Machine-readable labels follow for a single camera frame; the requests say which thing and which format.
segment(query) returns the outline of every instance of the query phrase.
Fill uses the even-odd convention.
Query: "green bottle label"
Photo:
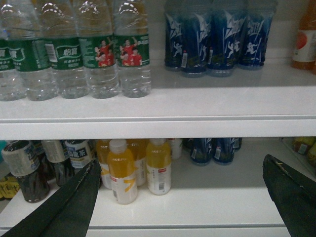
[[[83,66],[79,39],[46,39],[46,50],[53,69],[69,70]]]
[[[15,69],[19,72],[34,72],[50,67],[44,40],[9,40],[8,45]]]
[[[141,67],[149,64],[148,34],[138,36],[114,36],[115,59],[123,67]]]
[[[114,65],[113,36],[79,38],[83,65],[102,68]]]
[[[7,41],[0,39],[0,71],[14,69]]]

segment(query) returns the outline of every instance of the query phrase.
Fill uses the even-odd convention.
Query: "clear water bottle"
[[[0,27],[0,100],[12,101],[24,98],[26,90],[14,68],[6,38],[5,31]]]
[[[115,57],[122,93],[139,98],[151,91],[147,13],[142,0],[114,0]]]
[[[38,15],[30,0],[6,0],[1,9],[2,26],[16,70],[32,101],[57,96]]]
[[[89,93],[75,23],[69,0],[38,0],[45,46],[53,75],[63,98],[75,99]]]
[[[79,42],[87,83],[92,97],[110,98],[119,94],[114,61],[111,16],[105,0],[74,0]]]

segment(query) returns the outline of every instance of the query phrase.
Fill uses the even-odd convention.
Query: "yellow juice bottle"
[[[166,139],[150,139],[146,148],[147,182],[155,195],[164,195],[171,188],[171,151]]]
[[[137,197],[136,172],[133,154],[125,139],[110,141],[108,165],[113,194],[118,203],[129,204]]]
[[[127,139],[127,147],[132,151],[135,161],[137,186],[143,185],[146,175],[146,140]]]
[[[108,154],[110,152],[110,140],[98,140],[96,143],[96,151],[101,166],[101,178],[103,185],[111,189],[111,176],[108,166]]]

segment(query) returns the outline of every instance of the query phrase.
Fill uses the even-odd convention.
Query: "white shelf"
[[[152,67],[146,97],[0,102],[0,139],[271,137],[316,134],[316,80],[288,65],[188,79]]]
[[[172,163],[172,187],[166,195],[152,195],[147,185],[143,185],[135,202],[120,205],[112,191],[102,187],[87,236],[108,233],[115,237],[158,237],[166,232],[168,236],[179,237],[216,233],[289,237],[262,178],[266,154],[316,180],[306,169],[306,161],[298,160],[300,156],[294,155],[277,138],[243,139],[241,150],[228,166],[211,162],[199,167],[193,165],[184,152]],[[13,227],[41,203],[26,203],[19,192],[0,214],[0,233]]]

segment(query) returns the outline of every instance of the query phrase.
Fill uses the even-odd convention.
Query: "white bottle cap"
[[[112,139],[110,141],[110,151],[115,154],[125,152],[127,149],[127,143],[125,139]]]
[[[165,138],[152,138],[150,142],[153,143],[155,146],[161,146],[163,143],[166,142]]]

